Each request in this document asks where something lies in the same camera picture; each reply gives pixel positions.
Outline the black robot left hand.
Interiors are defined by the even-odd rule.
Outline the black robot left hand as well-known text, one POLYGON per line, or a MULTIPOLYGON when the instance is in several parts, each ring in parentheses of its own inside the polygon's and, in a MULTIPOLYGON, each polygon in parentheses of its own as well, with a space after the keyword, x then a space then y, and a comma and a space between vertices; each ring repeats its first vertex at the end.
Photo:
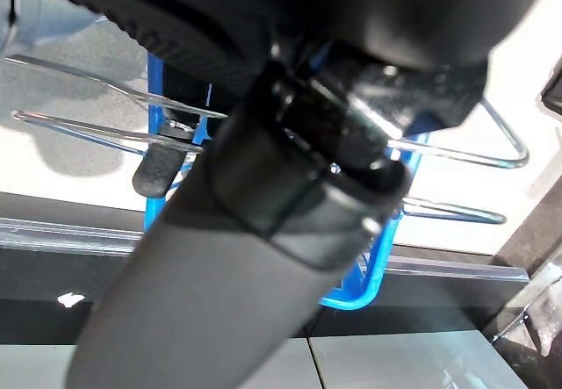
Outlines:
POLYGON ((90 316, 68 388, 235 388, 401 205, 534 0, 69 0, 235 108, 90 316))

